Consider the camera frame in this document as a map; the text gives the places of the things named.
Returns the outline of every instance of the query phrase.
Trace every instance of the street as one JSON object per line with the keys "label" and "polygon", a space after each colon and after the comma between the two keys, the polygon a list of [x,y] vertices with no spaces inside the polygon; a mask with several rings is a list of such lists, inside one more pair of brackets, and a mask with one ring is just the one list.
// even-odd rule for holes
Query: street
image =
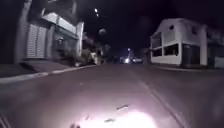
{"label": "street", "polygon": [[130,112],[147,114],[160,128],[222,127],[223,75],[96,66],[0,85],[0,112],[12,128],[82,127],[88,120],[113,122]]}

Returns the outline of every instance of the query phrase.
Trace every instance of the building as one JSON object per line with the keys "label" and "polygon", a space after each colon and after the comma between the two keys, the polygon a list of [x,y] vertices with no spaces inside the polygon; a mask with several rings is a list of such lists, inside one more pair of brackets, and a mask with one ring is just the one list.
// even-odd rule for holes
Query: building
{"label": "building", "polygon": [[84,23],[78,22],[75,0],[26,0],[17,24],[13,45],[0,64],[23,60],[59,60],[60,50],[81,55]]}
{"label": "building", "polygon": [[163,20],[151,36],[151,62],[185,68],[224,67],[224,36],[187,19]]}

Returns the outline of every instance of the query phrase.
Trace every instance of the curb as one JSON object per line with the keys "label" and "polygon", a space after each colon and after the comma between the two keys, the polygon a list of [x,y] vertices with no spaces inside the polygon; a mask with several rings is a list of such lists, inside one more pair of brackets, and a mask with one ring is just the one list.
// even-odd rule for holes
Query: curb
{"label": "curb", "polygon": [[178,115],[178,112],[166,101],[164,98],[159,95],[159,93],[153,89],[153,87],[149,85],[153,85],[153,83],[146,83],[141,77],[138,77],[134,74],[135,77],[139,78],[140,86],[146,90],[150,91],[150,94],[155,98],[155,100],[164,108],[165,111],[167,111],[170,116],[174,119],[174,121],[177,123],[178,128],[188,128],[187,124],[183,122],[181,117]]}
{"label": "curb", "polygon": [[217,71],[217,70],[203,70],[203,69],[184,69],[184,68],[172,68],[172,67],[163,67],[163,66],[153,66],[155,68],[161,70],[169,70],[169,71],[182,71],[182,72],[204,72],[204,71]]}
{"label": "curb", "polygon": [[49,75],[57,75],[57,74],[65,73],[65,72],[71,72],[71,71],[95,67],[95,66],[96,65],[90,65],[90,66],[84,66],[84,67],[78,67],[78,68],[76,67],[76,68],[68,68],[68,69],[63,69],[63,70],[55,70],[55,71],[51,71],[51,72],[41,72],[41,73],[35,73],[35,74],[0,78],[0,84],[10,84],[10,83],[15,83],[15,82],[21,82],[21,81],[25,81],[25,80],[31,80],[31,79],[40,78],[40,77],[49,76]]}

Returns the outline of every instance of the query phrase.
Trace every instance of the sky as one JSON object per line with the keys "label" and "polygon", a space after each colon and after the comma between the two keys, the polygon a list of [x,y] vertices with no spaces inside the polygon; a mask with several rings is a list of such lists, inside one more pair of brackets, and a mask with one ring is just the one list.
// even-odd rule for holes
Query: sky
{"label": "sky", "polygon": [[[224,30],[223,0],[82,0],[80,5],[88,35],[114,49],[148,47],[150,35],[165,18],[187,18]],[[107,30],[104,37],[98,35],[101,28]]]}

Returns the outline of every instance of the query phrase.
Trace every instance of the asphalt road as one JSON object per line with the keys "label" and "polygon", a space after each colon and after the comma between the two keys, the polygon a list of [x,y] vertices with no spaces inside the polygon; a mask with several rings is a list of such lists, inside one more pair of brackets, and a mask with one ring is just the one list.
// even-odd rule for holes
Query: asphalt road
{"label": "asphalt road", "polygon": [[[92,122],[119,122],[130,113],[147,115],[160,128],[223,127],[223,75],[142,65],[97,66],[0,85],[0,112],[12,128],[101,128]],[[134,120],[129,125],[150,125]],[[144,127],[141,121],[148,124]]]}

